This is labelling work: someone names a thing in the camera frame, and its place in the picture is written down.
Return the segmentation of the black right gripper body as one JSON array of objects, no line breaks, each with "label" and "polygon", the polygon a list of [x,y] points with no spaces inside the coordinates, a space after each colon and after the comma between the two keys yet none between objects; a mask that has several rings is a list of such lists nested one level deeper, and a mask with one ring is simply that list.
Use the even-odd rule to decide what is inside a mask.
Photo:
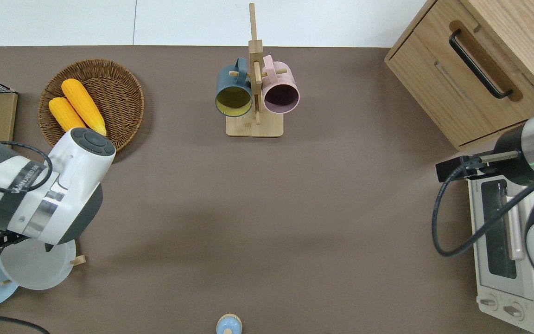
[{"label": "black right gripper body", "polygon": [[500,175],[495,168],[490,167],[487,162],[482,162],[478,156],[461,155],[436,164],[438,182],[445,182],[450,174],[461,166],[465,166],[465,169],[456,174],[454,180],[478,180]]}]

